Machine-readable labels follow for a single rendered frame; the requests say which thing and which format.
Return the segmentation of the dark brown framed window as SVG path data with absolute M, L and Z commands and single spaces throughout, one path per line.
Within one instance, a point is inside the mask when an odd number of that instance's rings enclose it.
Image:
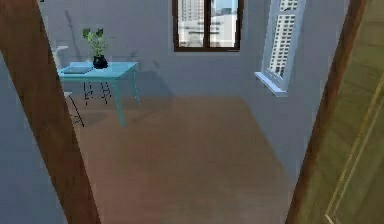
M 239 52 L 244 0 L 171 0 L 175 52 Z

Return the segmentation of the turquoise table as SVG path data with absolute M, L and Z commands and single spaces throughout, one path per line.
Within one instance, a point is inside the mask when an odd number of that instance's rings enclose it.
M 69 67 L 92 66 L 93 69 L 86 74 L 63 74 L 62 71 Z M 121 94 L 118 81 L 125 74 L 130 73 L 132 77 L 133 96 L 137 103 L 140 103 L 138 88 L 136 84 L 136 67 L 138 62 L 109 62 L 104 69 L 95 69 L 92 62 L 71 62 L 67 67 L 57 70 L 59 79 L 62 82 L 108 82 L 112 84 L 115 96 L 115 105 L 118 111 L 120 124 L 125 127 L 125 117 L 121 105 Z

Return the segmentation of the white framed window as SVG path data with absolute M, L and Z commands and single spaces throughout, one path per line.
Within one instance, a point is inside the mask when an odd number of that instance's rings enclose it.
M 271 0 L 261 70 L 255 76 L 276 97 L 288 85 L 300 36 L 306 0 Z

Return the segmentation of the green plant in black pot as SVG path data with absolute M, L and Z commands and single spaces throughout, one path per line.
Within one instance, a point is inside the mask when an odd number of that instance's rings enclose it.
M 108 62 L 104 56 L 104 50 L 107 47 L 106 40 L 103 38 L 104 30 L 98 28 L 92 32 L 90 28 L 82 30 L 82 36 L 93 50 L 93 66 L 95 69 L 104 69 L 108 67 Z

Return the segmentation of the pale blue flat book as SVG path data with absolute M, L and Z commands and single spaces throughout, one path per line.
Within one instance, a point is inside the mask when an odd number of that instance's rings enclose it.
M 92 66 L 69 67 L 62 71 L 63 74 L 86 74 L 93 69 Z

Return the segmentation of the olive green room door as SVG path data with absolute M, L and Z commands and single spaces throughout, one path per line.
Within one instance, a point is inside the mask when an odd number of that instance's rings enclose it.
M 384 224 L 384 0 L 351 0 L 285 224 Z

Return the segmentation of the brown wooden door frame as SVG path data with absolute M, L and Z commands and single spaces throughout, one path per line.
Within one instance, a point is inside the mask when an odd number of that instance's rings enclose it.
M 368 0 L 350 0 L 284 224 L 299 224 Z M 0 50 L 68 224 L 101 224 L 36 0 L 0 0 Z

